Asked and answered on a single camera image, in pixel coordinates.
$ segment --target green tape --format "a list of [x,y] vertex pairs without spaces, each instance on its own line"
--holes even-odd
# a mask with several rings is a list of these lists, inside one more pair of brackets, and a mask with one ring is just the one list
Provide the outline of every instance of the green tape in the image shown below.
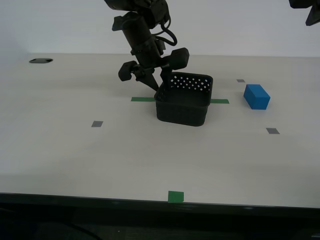
[[[133,97],[131,102],[155,102],[153,97]],[[230,104],[228,99],[211,99],[212,104]]]
[[169,191],[168,203],[177,204],[185,201],[185,194],[182,191]]
[[156,100],[153,97],[133,97],[131,102],[155,102]]
[[212,104],[229,104],[228,99],[211,99]]

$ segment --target blue cube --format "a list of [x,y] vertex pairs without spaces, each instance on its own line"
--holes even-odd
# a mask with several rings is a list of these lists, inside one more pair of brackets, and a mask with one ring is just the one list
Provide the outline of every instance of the blue cube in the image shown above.
[[248,84],[244,91],[244,98],[251,109],[266,110],[270,101],[269,94],[260,84]]

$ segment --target table surface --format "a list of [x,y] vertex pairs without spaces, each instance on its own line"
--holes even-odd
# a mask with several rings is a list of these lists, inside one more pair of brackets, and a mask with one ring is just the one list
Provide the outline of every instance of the table surface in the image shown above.
[[[320,58],[191,56],[181,72],[212,76],[212,98],[230,102],[201,127],[131,102],[154,95],[118,79],[131,59],[30,54],[0,73],[0,192],[320,208]],[[267,110],[250,109],[246,84],[269,93]]]

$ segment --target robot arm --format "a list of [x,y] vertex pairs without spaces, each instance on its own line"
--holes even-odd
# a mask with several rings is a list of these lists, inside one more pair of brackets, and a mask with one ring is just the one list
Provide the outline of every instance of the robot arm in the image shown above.
[[[119,78],[122,81],[131,79],[132,74],[136,80],[158,90],[159,86],[153,77],[155,68],[161,67],[162,72],[170,74],[172,70],[183,69],[189,61],[189,52],[186,48],[172,51],[170,56],[161,58],[164,54],[165,43],[175,46],[178,43],[176,36],[169,30],[171,17],[166,0],[105,0],[113,10],[129,11],[124,16],[114,18],[113,31],[123,31],[129,45],[131,54],[135,61],[126,62],[119,71]],[[157,25],[162,31],[151,34],[150,29]],[[159,36],[167,33],[173,41]],[[165,82],[166,74],[161,77]]]
[[320,0],[289,0],[290,6],[294,9],[311,8],[310,14],[305,22],[307,26],[320,23]]

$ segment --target black basket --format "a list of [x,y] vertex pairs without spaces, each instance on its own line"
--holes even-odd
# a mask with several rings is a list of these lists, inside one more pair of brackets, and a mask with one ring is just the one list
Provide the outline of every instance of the black basket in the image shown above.
[[213,78],[173,72],[156,92],[156,115],[160,121],[199,127],[205,123],[211,102]]

